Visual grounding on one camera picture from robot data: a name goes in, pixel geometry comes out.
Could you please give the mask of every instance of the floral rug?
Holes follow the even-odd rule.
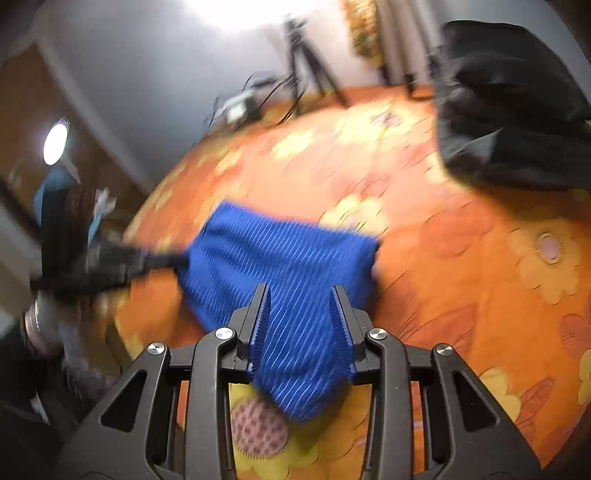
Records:
[[[126,240],[185,247],[223,198],[379,235],[374,323],[411,345],[453,345],[545,465],[591,400],[591,197],[453,179],[431,102],[380,87],[347,95],[348,110],[309,100],[310,113],[274,127],[287,108],[277,105],[260,124],[205,139],[152,193]],[[133,355],[154,340],[180,346],[203,334],[170,273],[121,293],[116,324]],[[250,386],[233,385],[230,401],[240,479],[359,478],[368,388],[342,392],[307,424],[286,420]]]

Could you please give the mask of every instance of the blue cloth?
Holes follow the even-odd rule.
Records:
[[[271,317],[255,385],[288,417],[319,413],[345,380],[329,317],[330,289],[344,285],[364,308],[378,240],[280,222],[223,202],[189,247],[179,271],[185,300],[211,331],[248,305],[258,282],[271,290]]]

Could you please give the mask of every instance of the yellow flower pattern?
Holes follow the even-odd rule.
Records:
[[[333,229],[351,229],[365,235],[380,236],[389,226],[382,212],[382,201],[370,197],[362,200],[352,194],[342,199],[320,218],[319,225]]]
[[[581,388],[577,402],[582,407],[591,402],[591,349],[585,351],[579,365],[579,380]]]
[[[509,379],[500,368],[490,368],[480,376],[480,381],[491,392],[495,400],[503,407],[511,420],[517,420],[521,411],[521,401],[515,395],[509,395]]]
[[[282,141],[277,142],[272,149],[276,158],[283,159],[302,153],[306,148],[312,145],[314,132],[307,130],[302,133],[292,133]]]
[[[577,292],[580,249],[564,218],[523,219],[509,234],[509,244],[519,257],[523,283],[539,288],[548,304],[556,305],[563,294]]]
[[[226,170],[229,170],[234,165],[238,163],[240,157],[242,155],[242,150],[235,150],[227,153],[224,157],[218,162],[215,171],[213,174],[217,177],[224,173]]]
[[[236,418],[237,408],[246,401],[256,401],[260,404],[268,402],[251,385],[231,385],[231,418]],[[289,422],[278,411],[274,411],[272,414],[267,413],[267,415],[267,418],[272,419],[275,429],[283,428],[287,432],[285,442],[280,445],[279,451],[271,452],[274,453],[273,455],[249,455],[248,452],[244,452],[237,445],[237,437],[239,438],[240,435],[239,432],[238,434],[236,432],[236,421],[233,421],[234,461],[238,472],[253,470],[260,480],[283,480],[289,475],[291,467],[311,465],[318,459],[318,448],[314,445],[312,439],[306,435],[305,426]],[[260,433],[265,438],[269,435],[267,431],[261,431]]]
[[[235,415],[232,439],[238,477],[259,480],[305,479],[304,473],[309,472],[314,473],[314,479],[340,478],[339,472],[345,465],[360,469],[361,462],[357,460],[362,458],[365,447],[370,398],[370,386],[349,387],[323,415],[304,424],[283,417],[270,418],[267,415],[265,423],[272,424],[275,432],[286,429],[287,439],[284,440],[285,436],[279,435],[275,438],[275,446],[263,446],[254,439],[251,443],[243,442],[242,448],[248,450],[252,445],[256,445],[265,450],[267,447],[265,453],[275,453],[274,455],[254,456],[241,450],[241,440],[238,440],[239,436],[235,434],[240,429],[236,425]],[[253,401],[268,402],[263,400],[251,385],[230,386],[230,416],[232,413],[236,414],[246,403]],[[351,457],[350,453],[353,450],[358,450],[359,454]]]

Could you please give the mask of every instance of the black fabric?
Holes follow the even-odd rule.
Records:
[[[591,119],[591,107],[562,61],[523,27],[453,21],[443,27],[451,73],[483,100],[548,119]]]
[[[476,181],[591,189],[591,107],[525,28],[454,21],[432,66],[441,156]]]

